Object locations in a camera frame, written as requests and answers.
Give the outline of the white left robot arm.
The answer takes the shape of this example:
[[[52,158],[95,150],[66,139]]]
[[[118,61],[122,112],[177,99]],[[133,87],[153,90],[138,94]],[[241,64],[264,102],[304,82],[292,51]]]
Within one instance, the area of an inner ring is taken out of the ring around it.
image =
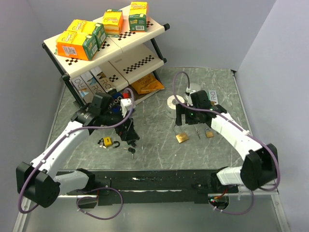
[[[58,138],[30,163],[22,162],[16,168],[18,202],[26,197],[37,205],[49,207],[59,195],[80,190],[90,194],[95,190],[95,175],[86,169],[57,175],[64,161],[75,148],[95,130],[115,129],[122,141],[139,139],[134,130],[131,114],[134,97],[120,101],[121,109],[113,111],[113,98],[107,93],[95,94],[92,102],[73,114]]]

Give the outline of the black head key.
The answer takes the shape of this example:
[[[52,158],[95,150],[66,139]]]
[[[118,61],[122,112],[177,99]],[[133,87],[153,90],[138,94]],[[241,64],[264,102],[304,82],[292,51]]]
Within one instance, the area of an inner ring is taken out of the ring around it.
[[[136,149],[135,149],[136,143],[134,141],[130,141],[130,142],[127,143],[127,145],[128,145],[128,147],[125,147],[124,150],[130,152],[131,155],[132,155],[132,158],[134,159],[134,154],[136,152]]]

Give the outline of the small brass padlock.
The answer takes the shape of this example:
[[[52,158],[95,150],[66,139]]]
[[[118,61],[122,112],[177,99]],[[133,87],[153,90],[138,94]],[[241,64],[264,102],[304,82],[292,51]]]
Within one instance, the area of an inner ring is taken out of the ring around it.
[[[206,129],[205,129],[205,134],[206,134],[206,137],[207,137],[207,138],[212,138],[212,137],[214,137],[214,134],[213,134],[213,132],[210,130],[210,128],[206,128]]]

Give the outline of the small silver keys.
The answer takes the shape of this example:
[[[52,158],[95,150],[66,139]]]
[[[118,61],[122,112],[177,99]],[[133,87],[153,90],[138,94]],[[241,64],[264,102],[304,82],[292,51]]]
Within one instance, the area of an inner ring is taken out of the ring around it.
[[[199,130],[198,130],[198,129],[195,129],[195,132],[196,132],[196,135],[198,136],[198,138],[201,139]]]

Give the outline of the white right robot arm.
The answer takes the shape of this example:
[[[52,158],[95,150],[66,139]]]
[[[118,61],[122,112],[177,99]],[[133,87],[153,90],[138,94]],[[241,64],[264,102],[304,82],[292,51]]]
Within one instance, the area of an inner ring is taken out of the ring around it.
[[[262,145],[249,131],[234,121],[219,104],[211,104],[206,91],[185,91],[187,103],[176,104],[176,125],[207,124],[225,138],[239,153],[243,165],[218,169],[211,180],[215,192],[223,192],[230,185],[244,185],[249,190],[261,189],[278,179],[278,154],[273,144]]]

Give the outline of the long shackle brass padlock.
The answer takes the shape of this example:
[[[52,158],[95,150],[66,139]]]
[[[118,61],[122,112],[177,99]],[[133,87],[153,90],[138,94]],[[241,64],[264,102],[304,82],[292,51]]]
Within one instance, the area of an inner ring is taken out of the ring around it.
[[[189,140],[189,136],[183,131],[181,126],[173,125],[173,131],[178,143],[183,143]]]

